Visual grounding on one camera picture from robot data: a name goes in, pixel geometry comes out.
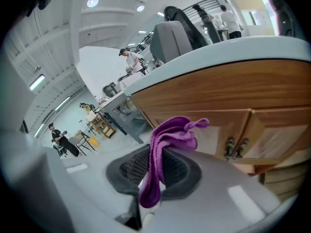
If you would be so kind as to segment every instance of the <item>white wall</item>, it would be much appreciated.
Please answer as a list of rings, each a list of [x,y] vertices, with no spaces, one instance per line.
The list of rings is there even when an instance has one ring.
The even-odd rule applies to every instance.
[[[68,132],[68,138],[73,136],[77,130],[83,130],[86,127],[86,111],[80,108],[80,103],[91,103],[96,106],[96,100],[90,91],[86,90],[81,95],[73,99],[66,107],[57,114],[53,123],[56,129]],[[45,132],[39,137],[39,141],[43,146],[51,147],[52,133],[49,129],[45,129]]]
[[[117,79],[126,74],[128,66],[126,57],[119,57],[119,49],[104,47],[84,47],[80,49],[80,62],[77,70],[90,90],[101,98],[104,93],[102,88],[110,82],[117,83]]]

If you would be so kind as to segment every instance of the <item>white ceiling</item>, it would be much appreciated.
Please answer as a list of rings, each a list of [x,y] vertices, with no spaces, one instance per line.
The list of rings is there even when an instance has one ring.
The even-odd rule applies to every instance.
[[[123,48],[139,43],[164,20],[157,12],[168,5],[184,9],[202,0],[52,0],[43,10],[34,9],[9,33],[4,49],[23,80],[30,85],[40,74],[45,80],[36,94],[25,121],[34,134],[42,120],[67,96],[85,89],[76,71],[79,48]],[[142,12],[136,8],[144,5]]]

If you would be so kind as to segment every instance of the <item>metal railing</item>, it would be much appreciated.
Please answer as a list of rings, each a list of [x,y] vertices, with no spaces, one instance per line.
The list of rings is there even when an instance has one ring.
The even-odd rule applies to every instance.
[[[220,7],[220,4],[217,0],[203,0],[195,4],[198,4],[202,9],[206,10],[207,13],[213,12]],[[186,9],[183,9],[183,12],[190,20],[195,20],[200,17],[197,11],[193,9],[193,5],[187,7]],[[136,47],[129,48],[130,51],[136,53],[143,52],[150,45],[153,33],[153,31],[150,32]]]

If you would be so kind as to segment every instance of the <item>person in white shirt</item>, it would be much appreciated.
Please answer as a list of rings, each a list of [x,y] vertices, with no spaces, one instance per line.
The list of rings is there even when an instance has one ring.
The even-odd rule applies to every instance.
[[[121,49],[119,56],[121,56],[121,55],[124,57],[127,57],[126,62],[129,65],[129,67],[132,67],[130,69],[131,74],[137,73],[138,71],[140,71],[142,74],[144,74],[143,67],[139,62],[140,56],[137,53],[130,52],[126,49]]]
[[[227,8],[224,5],[221,5],[220,8],[223,11],[220,17],[224,26],[228,28],[229,38],[234,39],[242,37],[240,25],[236,16],[227,11]]]

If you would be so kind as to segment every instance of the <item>cabinet door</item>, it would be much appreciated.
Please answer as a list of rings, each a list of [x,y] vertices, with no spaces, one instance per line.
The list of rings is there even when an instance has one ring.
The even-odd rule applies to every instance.
[[[206,117],[210,125],[206,129],[194,128],[192,131],[198,140],[196,151],[224,158],[226,142],[233,137],[237,142],[244,130],[250,110],[217,110],[217,111],[169,111],[148,113],[148,119],[154,127],[165,120],[184,116],[191,121],[197,121]]]
[[[233,162],[253,165],[274,165],[295,152],[295,143],[307,140],[311,124],[311,107],[252,110],[236,152],[244,140],[248,144],[242,158]]]

